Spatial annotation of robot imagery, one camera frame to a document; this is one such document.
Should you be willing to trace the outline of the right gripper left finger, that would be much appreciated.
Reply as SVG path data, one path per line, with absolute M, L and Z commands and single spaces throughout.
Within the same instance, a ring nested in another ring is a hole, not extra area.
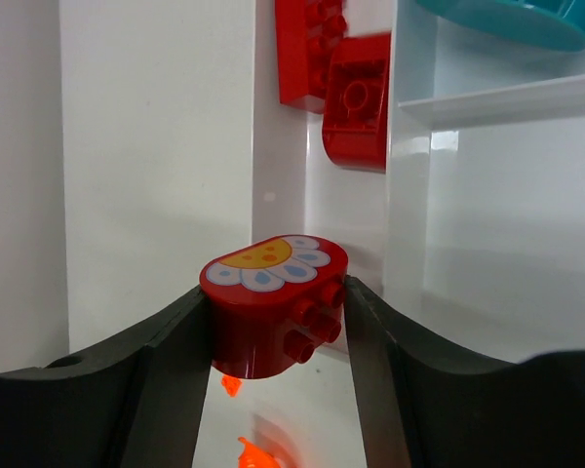
M 209 375 L 194 288 L 44 368 L 0 373 L 0 467 L 189 467 Z

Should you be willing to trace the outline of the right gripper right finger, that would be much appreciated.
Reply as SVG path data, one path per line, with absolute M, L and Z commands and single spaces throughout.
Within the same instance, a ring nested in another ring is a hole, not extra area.
M 474 352 L 345 280 L 370 467 L 585 467 L 585 351 L 518 364 Z

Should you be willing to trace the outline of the red flower lego brick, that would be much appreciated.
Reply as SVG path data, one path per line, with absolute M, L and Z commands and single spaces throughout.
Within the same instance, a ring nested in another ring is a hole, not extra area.
M 281 235 L 220 256 L 201 271 L 213 324 L 213 366 L 264 379 L 337 341 L 348 255 L 315 236 Z

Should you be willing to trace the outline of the red arch lego brick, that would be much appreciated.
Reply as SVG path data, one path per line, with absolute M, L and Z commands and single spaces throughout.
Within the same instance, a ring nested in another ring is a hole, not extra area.
M 386 170 L 390 58 L 389 32 L 345 38 L 331 55 L 322 139 L 339 167 Z

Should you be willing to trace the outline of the red slope lego brick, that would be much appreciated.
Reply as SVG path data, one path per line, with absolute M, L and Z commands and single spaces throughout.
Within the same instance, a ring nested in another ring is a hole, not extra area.
M 280 103 L 321 114 L 332 52 L 348 30 L 341 0 L 276 0 Z

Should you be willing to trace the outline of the teal rounded lego brick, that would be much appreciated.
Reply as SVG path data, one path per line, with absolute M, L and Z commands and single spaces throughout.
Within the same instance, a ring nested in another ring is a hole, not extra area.
M 428 12 L 502 39 L 558 52 L 585 50 L 585 0 L 420 1 Z

